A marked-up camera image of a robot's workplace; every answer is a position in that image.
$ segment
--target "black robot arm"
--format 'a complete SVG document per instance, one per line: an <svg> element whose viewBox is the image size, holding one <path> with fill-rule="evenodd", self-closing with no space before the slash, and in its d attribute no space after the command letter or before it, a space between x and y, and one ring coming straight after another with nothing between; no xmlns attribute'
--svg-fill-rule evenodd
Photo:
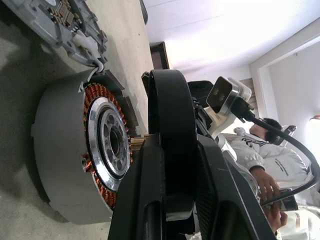
<svg viewBox="0 0 320 240"><path fill-rule="evenodd" d="M119 186L109 240L176 239L166 223L188 219L194 206L203 240L276 239L246 180L199 131L179 71L151 71L148 121L153 135Z"/></svg>

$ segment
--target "gray motor housing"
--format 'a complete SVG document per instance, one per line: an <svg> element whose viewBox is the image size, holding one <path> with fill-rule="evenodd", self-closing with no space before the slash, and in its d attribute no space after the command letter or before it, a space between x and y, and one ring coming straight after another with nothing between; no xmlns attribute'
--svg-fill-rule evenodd
<svg viewBox="0 0 320 240"><path fill-rule="evenodd" d="M88 151L84 131L84 84L100 83L116 97L127 119L129 134L138 125L124 87L110 71L87 70L49 86L41 97L31 135L37 169L49 204L68 221L84 225L111 221L93 175L85 172L82 154Z"/></svg>

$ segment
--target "copper winding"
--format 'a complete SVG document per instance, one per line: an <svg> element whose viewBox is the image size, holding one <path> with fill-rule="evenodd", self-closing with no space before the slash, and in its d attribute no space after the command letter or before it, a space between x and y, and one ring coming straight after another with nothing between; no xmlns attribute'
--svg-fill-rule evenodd
<svg viewBox="0 0 320 240"><path fill-rule="evenodd" d="M83 122L84 122L84 131L87 131L87 120L89 119L89 108L91 103L98 97L105 97L109 100L112 101L112 103L116 106L117 110L119 111L119 114L122 118L124 126L127 125L127 121L124 119L125 115L121 111L121 107L119 106L118 101L115 99L115 97L111 94L111 92L103 85L98 84L98 83L92 83L88 84L85 89L85 97L84 97L84 110L83 110ZM133 158L132 158L132 151L131 151L131 144L130 144L130 136L128 136L128 141L129 141L129 146L130 146L130 164L133 163ZM99 192L102 196L102 198L105 200L106 204L110 206L111 208L114 208L116 205L116 200L117 200L117 193L109 190L106 188L99 177L96 174L96 171L94 169L93 163L90 159L90 155L88 152L82 154L82 157L86 160L86 165L85 165L85 171L86 172L91 172L93 174L96 186L99 189Z"/></svg>

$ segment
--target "white ceiling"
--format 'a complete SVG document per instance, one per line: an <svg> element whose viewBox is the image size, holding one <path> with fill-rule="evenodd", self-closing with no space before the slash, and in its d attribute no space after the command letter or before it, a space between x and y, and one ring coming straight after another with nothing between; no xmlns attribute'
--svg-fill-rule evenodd
<svg viewBox="0 0 320 240"><path fill-rule="evenodd" d="M250 64L320 17L320 0L144 0L150 43L181 71Z"/></svg>

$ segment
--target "white jacket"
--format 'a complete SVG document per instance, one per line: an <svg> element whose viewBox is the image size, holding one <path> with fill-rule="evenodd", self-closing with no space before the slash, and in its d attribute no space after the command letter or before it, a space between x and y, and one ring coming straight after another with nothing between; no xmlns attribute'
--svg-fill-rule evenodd
<svg viewBox="0 0 320 240"><path fill-rule="evenodd" d="M302 209L287 211L286 225L279 229L282 240L320 240L320 218Z"/></svg>
<svg viewBox="0 0 320 240"><path fill-rule="evenodd" d="M248 170L254 166L263 167L280 188L295 188L313 178L310 169L293 150L247 134L242 127L235 128L234 132L237 136L230 145L236 153L236 162Z"/></svg>

